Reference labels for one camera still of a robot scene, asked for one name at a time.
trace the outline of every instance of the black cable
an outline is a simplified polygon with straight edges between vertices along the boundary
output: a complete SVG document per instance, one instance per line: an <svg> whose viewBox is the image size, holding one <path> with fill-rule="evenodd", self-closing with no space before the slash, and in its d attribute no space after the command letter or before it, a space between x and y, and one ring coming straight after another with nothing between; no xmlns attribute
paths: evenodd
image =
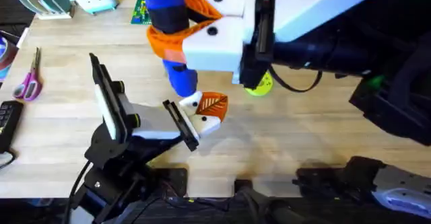
<svg viewBox="0 0 431 224"><path fill-rule="evenodd" d="M8 166L9 164L11 164L16 159L16 155L12 150L6 150L5 152L10 154L12 156L12 158L9 161L7 161L6 163L4 163L3 165L1 165L0 170L3 169L4 167Z"/></svg>
<svg viewBox="0 0 431 224"><path fill-rule="evenodd" d="M322 71L318 71L317 75L316 75L316 79L314 80L313 84L308 88L308 89L296 89L290 85L288 85L283 79L281 79L280 76L278 76L278 74L275 72L274 68L272 67L272 65L269 66L268 71L271 73L271 76L284 88L295 92L295 93L305 93L308 92L312 89L314 89L320 82L323 76L323 72Z"/></svg>
<svg viewBox="0 0 431 224"><path fill-rule="evenodd" d="M138 217L140 217L142 215L142 213L148 209L148 207L150 207L150 205L154 204L157 200L160 200L159 197L153 199L152 201L148 202L143 208L142 210L139 212L139 214L133 219L133 221L130 224L134 224L135 221L138 219Z"/></svg>
<svg viewBox="0 0 431 224"><path fill-rule="evenodd" d="M72 203L72 198L73 198L73 195L75 195L76 188L78 187L79 181L81 181L82 176L86 172L89 165L90 165L90 161L87 161L87 163L79 173L78 177L76 178L75 183L73 183L72 189L70 190L69 199L67 200L67 204L66 204L65 217L63 218L63 222L62 222L63 224L69 224L70 222L70 205Z"/></svg>

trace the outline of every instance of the light wood tabletop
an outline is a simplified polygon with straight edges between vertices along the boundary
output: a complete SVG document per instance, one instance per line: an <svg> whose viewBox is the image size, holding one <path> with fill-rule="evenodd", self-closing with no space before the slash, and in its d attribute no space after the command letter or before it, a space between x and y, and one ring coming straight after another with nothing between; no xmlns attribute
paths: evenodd
<svg viewBox="0 0 431 224"><path fill-rule="evenodd" d="M13 149L16 161L0 171L0 198L66 197L86 159L92 133L102 122L94 96L89 52L113 80L123 80L133 103L160 106L179 100L161 59L153 54L146 26L131 25L136 0L120 0L116 11L92 16L77 8L71 20L35 19L5 83L0 100L30 68L41 47L39 98L26 103ZM309 86L312 71L276 67L296 87ZM267 195L298 196L291 184L297 168L316 162L343 167L354 155L431 176L431 149L391 136L368 122L348 100L359 79L325 74L316 89L295 94L275 85L253 97L232 85L231 73L199 72L199 90L229 96L222 127L191 153L184 143L152 162L189 170L189 196L226 197L236 178L249 178Z"/></svg>

